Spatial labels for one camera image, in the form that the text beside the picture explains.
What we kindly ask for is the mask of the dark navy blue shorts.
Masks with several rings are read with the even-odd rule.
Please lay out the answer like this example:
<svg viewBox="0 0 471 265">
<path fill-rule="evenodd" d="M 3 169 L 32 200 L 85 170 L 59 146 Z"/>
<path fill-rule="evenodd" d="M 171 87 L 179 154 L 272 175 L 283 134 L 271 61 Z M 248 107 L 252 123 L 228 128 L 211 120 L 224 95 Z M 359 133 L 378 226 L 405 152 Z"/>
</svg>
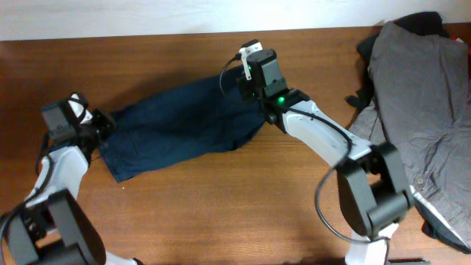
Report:
<svg viewBox="0 0 471 265">
<path fill-rule="evenodd" d="M 239 104 L 240 75 L 241 68 L 232 68 L 113 112 L 117 129 L 100 152 L 114 180 L 234 151 L 251 141 L 265 121 L 258 104 Z"/>
</svg>

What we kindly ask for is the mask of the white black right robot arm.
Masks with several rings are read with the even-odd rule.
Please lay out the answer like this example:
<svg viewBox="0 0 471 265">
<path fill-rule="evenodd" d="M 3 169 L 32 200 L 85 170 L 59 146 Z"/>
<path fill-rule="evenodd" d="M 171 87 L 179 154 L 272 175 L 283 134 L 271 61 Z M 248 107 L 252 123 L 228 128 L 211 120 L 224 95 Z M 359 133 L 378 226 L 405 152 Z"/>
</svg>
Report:
<svg viewBox="0 0 471 265">
<path fill-rule="evenodd" d="M 238 78 L 242 99 L 258 102 L 267 123 L 303 142 L 330 166 L 316 188 L 314 204 L 324 226 L 350 243 L 344 262 L 388 264 L 391 237 L 414 206 L 398 149 L 388 141 L 372 144 L 348 132 L 309 96 L 290 88 L 275 50 L 255 43 L 241 47 L 235 59 L 243 66 Z M 332 174 L 351 236 L 335 230 L 320 208 L 321 190 Z"/>
</svg>

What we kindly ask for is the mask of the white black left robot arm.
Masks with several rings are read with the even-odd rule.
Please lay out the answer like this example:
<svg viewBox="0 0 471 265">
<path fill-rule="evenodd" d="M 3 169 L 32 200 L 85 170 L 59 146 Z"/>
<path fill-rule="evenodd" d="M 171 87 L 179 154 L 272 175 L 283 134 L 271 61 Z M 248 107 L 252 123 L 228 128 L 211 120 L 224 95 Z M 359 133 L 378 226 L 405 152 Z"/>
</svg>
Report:
<svg viewBox="0 0 471 265">
<path fill-rule="evenodd" d="M 1 217 L 1 240 L 17 264 L 140 264 L 105 249 L 104 243 L 77 203 L 91 154 L 115 129 L 99 109 L 42 112 L 53 149 L 42 157 L 32 193 Z"/>
</svg>

